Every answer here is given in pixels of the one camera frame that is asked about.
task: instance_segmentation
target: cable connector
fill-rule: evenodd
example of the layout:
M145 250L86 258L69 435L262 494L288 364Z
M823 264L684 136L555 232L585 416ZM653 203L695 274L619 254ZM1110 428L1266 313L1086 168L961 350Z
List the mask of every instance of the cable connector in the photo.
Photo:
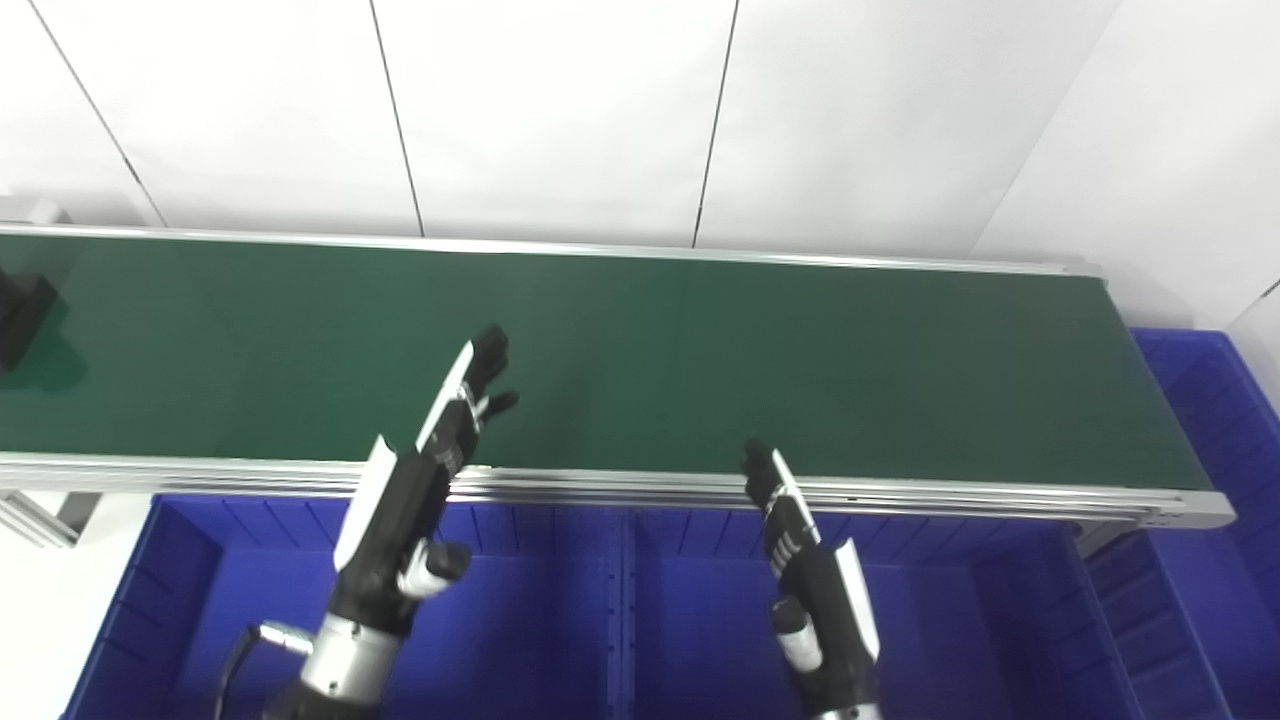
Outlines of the cable connector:
M268 620L259 625L257 637L268 644L283 647L293 655L303 657L311 655L315 650L315 635L302 628L294 628L293 625L285 625L275 620Z

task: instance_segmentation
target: robotic hand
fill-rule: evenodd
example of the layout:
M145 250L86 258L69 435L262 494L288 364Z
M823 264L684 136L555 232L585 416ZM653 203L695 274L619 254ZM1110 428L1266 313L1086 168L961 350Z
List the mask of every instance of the robotic hand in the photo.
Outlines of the robotic hand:
M746 443L746 495L764 514L769 568L781 597L769 607L791 683L813 720L879 720L879 637L851 539L822 546L809 506L782 454Z
M449 482L471 459L480 430L516 404L512 392L484 395L506 366L507 336L489 328L462 348L412 448L396 454L383 437L374 442L334 547L338 580L320 632L314 638L293 632L303 635L293 643L307 660L266 720L378 717L419 605L462 578L471 561L466 546L430 538ZM259 634L285 646L271 639L278 633L270 624Z

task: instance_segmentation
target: panel seam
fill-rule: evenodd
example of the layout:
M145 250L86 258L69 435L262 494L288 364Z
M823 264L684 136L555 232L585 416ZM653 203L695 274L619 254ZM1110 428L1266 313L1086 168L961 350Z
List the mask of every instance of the panel seam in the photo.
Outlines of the panel seam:
M413 217L417 219L417 234L419 237L426 237L426 229L422 225L422 208L417 201L417 186L413 183L413 168L408 160L408 147L404 145L404 127L401 124L399 105L396 102L396 86L392 83L390 65L387 64L387 47L383 45L383 28L378 22L378 8L374 6L374 0L369 0L369 14L374 20L374 36L378 38L378 56L383 61L383 76L387 78L387 95L392 101L392 117L396 119L396 137L399 140L401 159L404 161L404 177L408 178L408 193L413 199Z
M49 41L54 45L54 50L58 51L58 56L61 58L63 64L67 65L67 72L69 72L72 79L76 81L76 87L78 87L81 95L84 96L84 101L88 102L88 106L93 111L93 115L97 118L97 122L102 126L102 129L106 132L108 140L111 141L111 145L115 147L115 151L120 155L120 160L124 163L124 168L129 172L129 176L133 178L133 182L137 183L138 190L142 191L143 197L147 199L147 205L151 206L151 211L154 211L156 217L160 218L161 225L169 227L169 220L165 219L164 213L160 211L160 206L156 205L155 199L151 196L151 191L147 190L146 183L142 182L142 177L138 174L137 168L133 167L133 161L129 160L129 155L124 151L124 146L120 145L119 138L115 137L115 132L111 129L111 126L106 123L106 118L99 109L97 102L93 101L93 96L90 95L88 87L84 86L84 81L81 79L79 73L76 72L76 68L72 65L70 58L67 56L67 53L63 50L61 44L58 42L58 38L54 36L52 28L50 28L49 23L45 20L45 15L40 12L40 8L36 6L36 0L27 0L27 5L29 5L31 12L36 14L36 20L40 22L40 27L45 28L45 35L49 37Z
M1000 213L1000 208L1005 204L1005 199L1009 197L1009 191L1014 188L1014 184L1018 182L1018 178L1023 176L1023 170L1027 169L1027 164L1030 163L1032 155L1036 154L1036 149L1039 147L1041 142L1044 140L1044 135L1048 133L1048 128L1050 126L1053 124L1053 119L1056 119L1057 114L1062 110L1062 105L1066 104L1066 99L1070 97L1071 91L1075 90L1076 85L1079 85L1080 76L1084 74L1084 68L1089 64L1089 60L1093 59L1093 55L1097 54L1098 46L1102 44L1102 38L1106 37L1107 31L1111 29L1111 24L1115 23L1116 15L1120 14L1120 8L1123 5L1124 0L1116 3L1115 9L1111 10L1111 17L1107 18L1106 23L1103 23L1102 29L1098 31L1098 36L1093 38L1093 46L1089 47L1089 53L1084 55L1084 60L1080 61L1080 67L1075 70L1075 77L1071 78L1071 82L1066 86L1066 90L1062 91L1062 96L1057 99L1057 104L1053 105L1053 111L1048 114L1048 118L1044 120L1044 126L1041 128L1039 135L1036 136L1036 142L1033 142L1032 146L1027 150L1027 156L1023 158L1023 161L1021 164L1018 165L1018 170L1014 173L1014 176L1009 178L1009 184L1006 184L1005 190L1000 193L1000 200L997 200L996 204L991 208L991 214L987 215L987 222L983 223L982 229L978 231L977 236L974 236L973 243L969 246L969 250L964 254L964 258L973 258L973 251L978 249L978 245L982 242L983 236L987 234L987 229L991 228L991 223L996 219L996 214Z
M716 111L712 114L712 136L707 143L707 163L703 165L703 187L698 193L698 215L694 218L694 241L690 249L698 247L698 231L703 227L703 204L707 201L707 179L712 174L712 154L716 151L716 131L719 128L719 110L724 102L724 81L728 78L728 60L733 53L733 32L737 29L737 6L741 0L733 0L733 15L728 22L728 41L724 44L724 65L721 68L721 83L716 91Z

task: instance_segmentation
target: aluminum frame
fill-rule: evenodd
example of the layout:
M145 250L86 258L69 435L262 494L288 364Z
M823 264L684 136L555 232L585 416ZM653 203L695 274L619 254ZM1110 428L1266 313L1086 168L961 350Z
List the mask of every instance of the aluminum frame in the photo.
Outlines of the aluminum frame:
M0 452L0 487L60 492L141 492L349 497L364 462L232 460ZM1216 528L1235 519L1212 491L1012 484L884 478L796 478L814 510L959 518L1120 523L1134 528ZM456 502L750 509L742 478L710 473L634 473L463 468Z
M353 234L291 234L233 231L154 229L92 225L33 225L0 222L0 237L82 237L156 241L243 242L320 247L522 254L593 258L762 263L835 268L936 270L1034 275L1097 277L1093 266L1053 264L974 263L840 255L636 247L621 245L538 243L484 240L385 237ZM0 452L0 487L17 489L99 492L175 492L347 497L360 477L361 462L311 460L224 460L201 457L143 457ZM1128 529L1139 527L1211 528L1230 523L1235 514L1226 498L1211 491L1132 489L1101 486L973 483L878 478L797 478L817 510L836 512L918 514L943 516L1032 518L1080 525L1082 550L1096 550ZM541 470L471 466L453 483L453 497L465 502L561 505L634 505L663 507L748 509L737 475L626 473L612 470ZM3 497L29 524L46 523L38 506L28 507L19 492ZM58 527L47 524L58 544Z
M315 247L367 247L420 252L467 252L477 255L562 255L576 258L632 258L649 260L699 260L710 263L762 263L773 265L818 265L831 268L869 268L886 270L940 270L960 273L1000 273L1019 275L1088 275L1066 265L1038 263L996 263L969 260L924 260L911 258L867 258L856 255L803 255L754 250L701 250L690 247L645 247L634 245L590 245L524 242L504 240L458 240L433 237L393 237L357 234L256 233L242 231L155 229L97 225L28 225L0 222L0 236L84 237L102 240L186 240L202 242L242 242L266 245L306 245Z

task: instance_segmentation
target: white floor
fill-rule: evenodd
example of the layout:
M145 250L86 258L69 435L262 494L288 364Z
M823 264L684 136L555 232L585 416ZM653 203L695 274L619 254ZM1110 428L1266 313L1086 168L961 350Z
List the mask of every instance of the white floor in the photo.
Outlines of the white floor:
M55 510L60 502L31 497ZM145 495L102 497L74 550L36 548L0 528L5 717L55 720L67 708L150 506Z

